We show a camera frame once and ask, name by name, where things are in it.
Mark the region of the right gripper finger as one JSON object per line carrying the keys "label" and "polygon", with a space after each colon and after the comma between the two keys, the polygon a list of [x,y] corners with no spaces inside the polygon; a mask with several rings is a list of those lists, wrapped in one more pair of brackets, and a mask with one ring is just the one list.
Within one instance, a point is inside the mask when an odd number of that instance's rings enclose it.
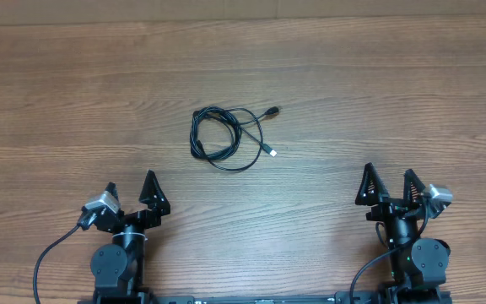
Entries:
{"label": "right gripper finger", "polygon": [[375,206],[390,197],[383,181],[380,179],[372,162],[364,166],[362,181],[356,195],[355,204]]}
{"label": "right gripper finger", "polygon": [[406,203],[420,204],[422,201],[421,196],[425,188],[426,186],[412,169],[405,171],[403,199]]}

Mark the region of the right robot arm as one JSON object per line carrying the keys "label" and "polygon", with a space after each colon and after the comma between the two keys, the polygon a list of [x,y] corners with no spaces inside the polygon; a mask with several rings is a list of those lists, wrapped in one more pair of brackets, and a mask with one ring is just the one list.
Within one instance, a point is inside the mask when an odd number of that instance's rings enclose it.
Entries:
{"label": "right robot arm", "polygon": [[[380,256],[367,262],[354,276],[348,291],[351,303],[451,303],[451,294],[440,290],[446,282],[451,248],[441,240],[423,237],[431,219],[437,218],[453,201],[446,187],[424,184],[408,169],[403,175],[403,196],[388,192],[375,166],[364,166],[354,203],[369,206],[366,219],[375,223],[379,241],[386,247]],[[388,259],[392,281],[361,296],[355,286],[361,275]]]}

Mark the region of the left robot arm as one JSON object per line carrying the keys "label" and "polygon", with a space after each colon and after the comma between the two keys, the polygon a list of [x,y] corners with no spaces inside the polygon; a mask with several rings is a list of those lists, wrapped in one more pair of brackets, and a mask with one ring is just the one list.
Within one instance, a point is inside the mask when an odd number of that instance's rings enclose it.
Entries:
{"label": "left robot arm", "polygon": [[104,192],[82,208],[89,215],[84,224],[111,234],[111,243],[99,247],[90,260],[94,276],[94,303],[155,303],[152,291],[143,285],[145,269],[145,231],[161,225],[170,214],[170,203],[155,173],[149,170],[138,198],[145,209],[125,213],[116,184],[108,183]]}

